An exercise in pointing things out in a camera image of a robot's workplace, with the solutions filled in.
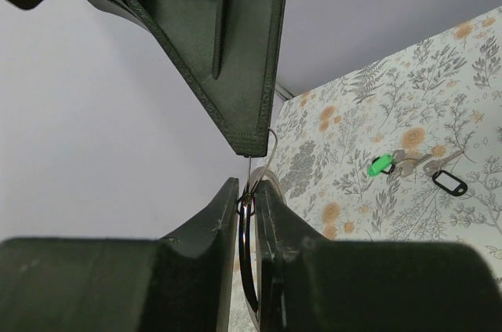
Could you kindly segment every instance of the white wall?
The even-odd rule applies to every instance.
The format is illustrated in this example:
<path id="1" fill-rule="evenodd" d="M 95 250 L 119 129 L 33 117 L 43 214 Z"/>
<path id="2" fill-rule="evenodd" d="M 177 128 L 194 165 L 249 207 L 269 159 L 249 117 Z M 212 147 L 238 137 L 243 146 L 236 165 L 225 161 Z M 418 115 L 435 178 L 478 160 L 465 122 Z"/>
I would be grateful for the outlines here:
<path id="1" fill-rule="evenodd" d="M 236 156 L 157 42 L 85 0 L 0 0 L 0 238 L 159 237 Z"/>
<path id="2" fill-rule="evenodd" d="M 302 93 L 502 5 L 502 0 L 286 0 L 278 79 Z"/>

